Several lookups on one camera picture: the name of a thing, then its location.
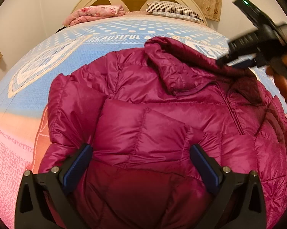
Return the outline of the magenta puffer jacket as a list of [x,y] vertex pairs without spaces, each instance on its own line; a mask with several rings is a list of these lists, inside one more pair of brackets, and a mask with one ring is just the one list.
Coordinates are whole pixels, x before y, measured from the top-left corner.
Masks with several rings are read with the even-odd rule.
[[94,154],[72,202],[91,228],[189,228],[211,195],[189,158],[199,144],[237,173],[256,170],[267,228],[287,208],[287,118],[250,70],[220,68],[154,37],[58,75],[48,98],[51,145],[40,173],[87,143]]

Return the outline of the blue pink printed bedspread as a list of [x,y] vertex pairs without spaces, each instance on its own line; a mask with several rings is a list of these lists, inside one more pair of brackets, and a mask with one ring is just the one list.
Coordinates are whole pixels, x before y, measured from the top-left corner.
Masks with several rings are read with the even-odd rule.
[[66,28],[0,83],[0,219],[15,226],[23,173],[93,148],[71,207],[90,228],[191,228],[212,195],[200,145],[258,173],[272,228],[287,209],[287,111],[251,71],[220,69],[227,40],[194,23],[120,17]]

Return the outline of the striped grey pillow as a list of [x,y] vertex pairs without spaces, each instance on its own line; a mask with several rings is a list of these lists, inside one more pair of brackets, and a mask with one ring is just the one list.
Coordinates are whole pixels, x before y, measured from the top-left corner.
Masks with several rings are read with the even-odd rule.
[[165,17],[177,18],[182,20],[205,23],[205,20],[196,11],[188,6],[180,5],[174,2],[151,2],[147,3],[146,12],[153,15],[162,15]]

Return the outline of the black object beside bed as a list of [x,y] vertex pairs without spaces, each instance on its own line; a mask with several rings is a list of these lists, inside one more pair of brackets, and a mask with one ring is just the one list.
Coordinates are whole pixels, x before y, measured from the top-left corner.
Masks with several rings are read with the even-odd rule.
[[56,33],[58,33],[58,32],[60,32],[60,31],[62,31],[63,29],[65,29],[66,27],[65,26],[63,26],[62,28],[60,28],[60,29],[58,29],[57,31],[56,31]]

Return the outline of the pink floral folded blanket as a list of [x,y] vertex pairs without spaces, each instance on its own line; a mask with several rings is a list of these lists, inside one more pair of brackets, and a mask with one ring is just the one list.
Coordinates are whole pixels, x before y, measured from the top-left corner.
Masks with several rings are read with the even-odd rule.
[[96,21],[125,15],[122,5],[97,5],[83,7],[72,12],[64,21],[63,26],[70,27],[84,22]]

